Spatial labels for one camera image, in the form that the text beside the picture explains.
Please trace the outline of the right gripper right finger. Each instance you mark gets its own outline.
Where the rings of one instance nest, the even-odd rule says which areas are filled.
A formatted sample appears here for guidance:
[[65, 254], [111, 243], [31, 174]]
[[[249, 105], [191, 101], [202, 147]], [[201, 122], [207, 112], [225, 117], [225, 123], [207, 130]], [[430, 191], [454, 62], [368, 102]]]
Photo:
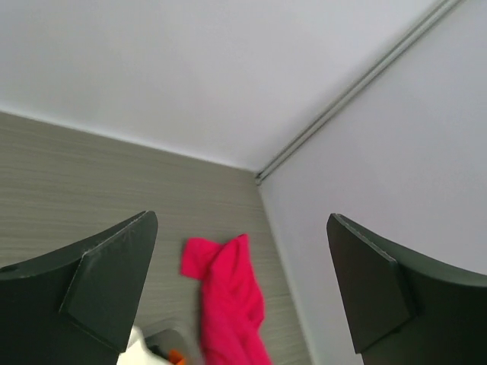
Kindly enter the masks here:
[[326, 231], [355, 353], [365, 364], [484, 364], [486, 276], [342, 214]]

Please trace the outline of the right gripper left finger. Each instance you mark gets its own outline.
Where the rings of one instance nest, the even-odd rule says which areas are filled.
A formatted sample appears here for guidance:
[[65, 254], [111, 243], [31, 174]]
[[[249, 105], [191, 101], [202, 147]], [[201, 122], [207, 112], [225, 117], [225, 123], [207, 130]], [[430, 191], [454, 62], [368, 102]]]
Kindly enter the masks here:
[[1, 269], [3, 364], [115, 364], [129, 343], [158, 219], [143, 211]]

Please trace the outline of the white t shirt red print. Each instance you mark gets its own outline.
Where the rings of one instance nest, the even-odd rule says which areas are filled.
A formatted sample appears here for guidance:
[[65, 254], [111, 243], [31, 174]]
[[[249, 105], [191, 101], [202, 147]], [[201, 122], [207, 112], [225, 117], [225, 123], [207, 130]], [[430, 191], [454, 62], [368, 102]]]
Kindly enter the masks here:
[[131, 328], [129, 343], [125, 352], [121, 353], [117, 365], [164, 365], [169, 364], [163, 357], [153, 354], [145, 343], [140, 328]]

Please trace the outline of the pink t shirt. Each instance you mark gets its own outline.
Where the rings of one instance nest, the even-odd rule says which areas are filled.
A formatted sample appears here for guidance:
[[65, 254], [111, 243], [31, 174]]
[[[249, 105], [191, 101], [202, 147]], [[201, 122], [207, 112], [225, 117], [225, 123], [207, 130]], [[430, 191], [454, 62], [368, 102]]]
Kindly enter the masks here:
[[265, 301], [248, 235], [226, 243], [188, 239], [180, 273], [201, 281], [200, 341], [207, 364], [272, 363], [259, 333]]

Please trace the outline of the clear plastic bin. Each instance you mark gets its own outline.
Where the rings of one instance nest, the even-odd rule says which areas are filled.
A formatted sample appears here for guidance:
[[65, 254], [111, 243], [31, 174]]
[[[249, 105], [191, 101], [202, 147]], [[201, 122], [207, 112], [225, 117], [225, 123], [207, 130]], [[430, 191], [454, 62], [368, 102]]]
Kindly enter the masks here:
[[186, 342], [183, 336], [173, 328], [164, 329], [161, 332], [147, 337], [146, 343], [154, 354], [163, 357], [167, 361], [169, 351], [177, 350], [186, 356], [186, 364], [189, 364]]

